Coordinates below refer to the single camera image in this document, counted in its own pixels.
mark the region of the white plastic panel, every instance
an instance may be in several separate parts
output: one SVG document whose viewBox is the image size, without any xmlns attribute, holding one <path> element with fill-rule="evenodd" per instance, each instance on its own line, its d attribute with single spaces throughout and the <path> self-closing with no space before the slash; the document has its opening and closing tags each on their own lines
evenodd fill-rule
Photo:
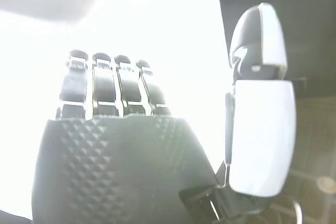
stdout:
<svg viewBox="0 0 336 224">
<path fill-rule="evenodd" d="M 238 80 L 235 107 L 230 186 L 243 194 L 277 195 L 295 145 L 292 83 Z"/>
<path fill-rule="evenodd" d="M 265 65 L 282 66 L 281 73 L 284 76 L 287 70 L 287 57 L 285 40 L 278 15 L 268 3 L 261 3 L 258 9 L 260 11 L 262 29 L 262 62 Z"/>
</svg>

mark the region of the white surface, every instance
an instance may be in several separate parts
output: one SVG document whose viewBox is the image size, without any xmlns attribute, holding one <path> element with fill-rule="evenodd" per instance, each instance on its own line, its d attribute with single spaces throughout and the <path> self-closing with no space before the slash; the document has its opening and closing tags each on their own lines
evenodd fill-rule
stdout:
<svg viewBox="0 0 336 224">
<path fill-rule="evenodd" d="M 265 65 L 283 66 L 281 73 L 284 76 L 287 70 L 287 56 L 279 18 L 275 9 L 268 3 L 261 3 L 258 9 L 262 27 L 262 62 Z"/>
<path fill-rule="evenodd" d="M 1 210 L 32 215 L 39 140 L 74 48 L 148 60 L 172 111 L 187 118 L 218 169 L 230 84 L 219 0 L 102 0 L 75 26 L 0 13 Z"/>
<path fill-rule="evenodd" d="M 288 81 L 237 81 L 229 183 L 260 197 L 278 194 L 295 145 L 296 108 Z"/>
</svg>

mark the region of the bright white background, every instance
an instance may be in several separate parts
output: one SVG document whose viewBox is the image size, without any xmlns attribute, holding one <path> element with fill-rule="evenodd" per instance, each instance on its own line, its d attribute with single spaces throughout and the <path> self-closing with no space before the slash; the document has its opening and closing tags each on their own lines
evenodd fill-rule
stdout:
<svg viewBox="0 0 336 224">
<path fill-rule="evenodd" d="M 219 0 L 101 0 L 75 25 L 0 13 L 0 209 L 31 218 L 39 140 L 74 48 L 149 61 L 217 171 L 230 80 L 220 11 Z"/>
</svg>

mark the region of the tiled floor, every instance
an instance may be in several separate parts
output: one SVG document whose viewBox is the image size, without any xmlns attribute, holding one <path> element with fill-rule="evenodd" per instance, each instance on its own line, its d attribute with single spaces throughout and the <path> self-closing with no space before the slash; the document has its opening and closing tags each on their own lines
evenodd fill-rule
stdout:
<svg viewBox="0 0 336 224">
<path fill-rule="evenodd" d="M 336 223 L 336 194 L 317 186 L 317 179 L 336 179 L 336 98 L 300 100 L 295 153 L 283 192 L 294 196 L 304 213 L 304 223 Z M 261 216 L 245 219 L 248 224 L 295 224 L 295 211 L 279 195 Z"/>
</svg>

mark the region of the textured palm pad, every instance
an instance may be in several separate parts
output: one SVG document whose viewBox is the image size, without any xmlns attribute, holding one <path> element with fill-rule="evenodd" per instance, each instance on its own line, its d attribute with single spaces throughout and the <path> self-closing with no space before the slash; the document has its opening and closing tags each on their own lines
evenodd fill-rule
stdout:
<svg viewBox="0 0 336 224">
<path fill-rule="evenodd" d="M 181 190 L 217 184 L 188 124 L 169 116 L 47 123 L 34 224 L 187 224 Z"/>
</svg>

